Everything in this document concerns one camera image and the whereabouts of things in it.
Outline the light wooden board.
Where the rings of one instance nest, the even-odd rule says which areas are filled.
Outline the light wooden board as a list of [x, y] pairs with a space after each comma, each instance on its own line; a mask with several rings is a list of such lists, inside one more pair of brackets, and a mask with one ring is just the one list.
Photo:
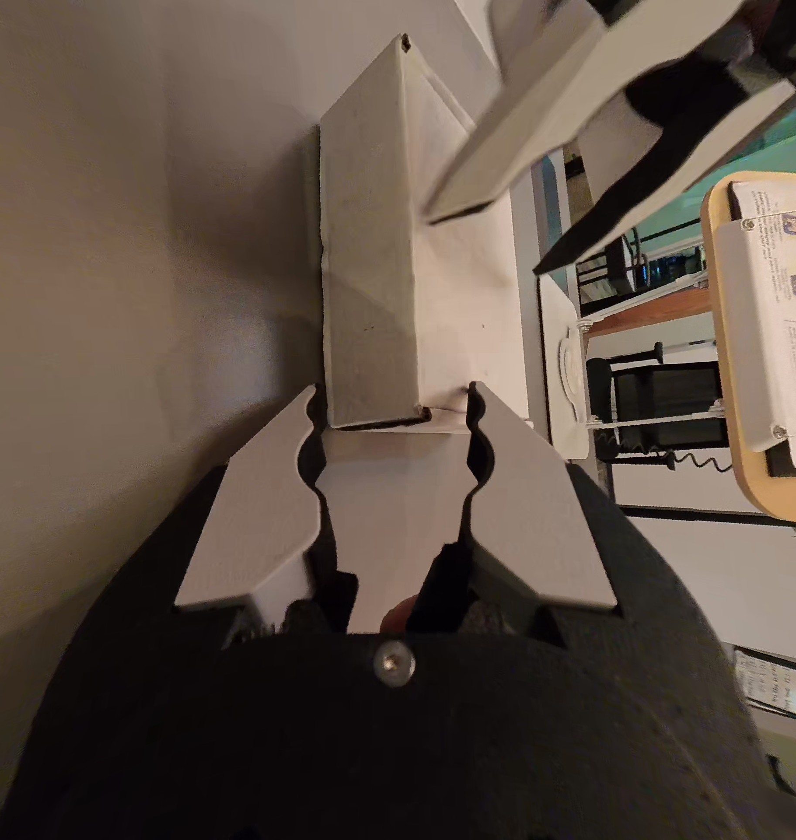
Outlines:
[[739, 171], [725, 175], [707, 191], [699, 217], [707, 257], [709, 305], [714, 320], [723, 414], [729, 436], [733, 473], [741, 493], [758, 510], [772, 518], [796, 523], [796, 477], [771, 477], [768, 474], [765, 456], [751, 451], [747, 446], [739, 405], [740, 394], [735, 383], [735, 372], [739, 368], [741, 357], [735, 353], [731, 336], [731, 305], [722, 288], [715, 245], [716, 231], [731, 220], [728, 195], [730, 182], [765, 180], [784, 185], [795, 184], [796, 173]]

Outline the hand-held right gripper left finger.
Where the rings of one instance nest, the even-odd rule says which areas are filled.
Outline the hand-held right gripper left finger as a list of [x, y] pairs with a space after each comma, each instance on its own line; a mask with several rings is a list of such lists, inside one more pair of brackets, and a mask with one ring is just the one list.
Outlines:
[[243, 607], [274, 631], [315, 594], [307, 556], [323, 531], [322, 415], [321, 390], [308, 385], [230, 458], [176, 608]]

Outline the white cardboard box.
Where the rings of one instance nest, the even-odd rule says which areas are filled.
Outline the white cardboard box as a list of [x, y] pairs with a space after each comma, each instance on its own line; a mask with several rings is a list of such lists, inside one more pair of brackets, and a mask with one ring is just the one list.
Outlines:
[[468, 387], [534, 430], [511, 203], [429, 227], [428, 190], [473, 123], [406, 36], [320, 121], [328, 469], [340, 565], [359, 577], [351, 633], [380, 631], [457, 541]]

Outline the black equipment case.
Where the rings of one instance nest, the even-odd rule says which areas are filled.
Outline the black equipment case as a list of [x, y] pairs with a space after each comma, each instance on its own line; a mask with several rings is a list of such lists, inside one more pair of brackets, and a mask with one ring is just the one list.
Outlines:
[[[722, 397], [717, 361], [648, 364], [615, 371], [607, 360], [587, 361], [590, 407], [603, 423], [707, 413]], [[602, 457], [662, 450], [727, 448], [723, 418], [695, 419], [594, 431]]]

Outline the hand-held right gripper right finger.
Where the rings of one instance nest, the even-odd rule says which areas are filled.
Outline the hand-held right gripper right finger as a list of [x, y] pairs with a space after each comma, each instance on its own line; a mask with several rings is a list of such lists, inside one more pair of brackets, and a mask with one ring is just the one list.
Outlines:
[[611, 614], [618, 606], [573, 487], [568, 462], [488, 386], [468, 388], [463, 513], [469, 588], [526, 635], [541, 609]]

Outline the person's right hand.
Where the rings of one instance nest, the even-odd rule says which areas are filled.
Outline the person's right hand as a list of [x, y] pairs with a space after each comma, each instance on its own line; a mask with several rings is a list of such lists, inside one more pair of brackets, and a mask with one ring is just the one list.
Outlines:
[[381, 622], [380, 634], [403, 634], [414, 610], [417, 598], [418, 594], [409, 596], [390, 609]]

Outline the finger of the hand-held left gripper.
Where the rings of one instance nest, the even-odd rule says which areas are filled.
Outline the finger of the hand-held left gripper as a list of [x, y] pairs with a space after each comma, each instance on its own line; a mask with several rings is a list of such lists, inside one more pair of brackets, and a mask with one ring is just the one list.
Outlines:
[[632, 48], [642, 68], [574, 135], [593, 204], [541, 257], [538, 276], [621, 237], [796, 102], [796, 74], [749, 67], [749, 2], [666, 2]]
[[429, 224], [479, 213], [569, 142], [634, 72], [634, 2], [496, 1], [501, 87], [432, 189]]

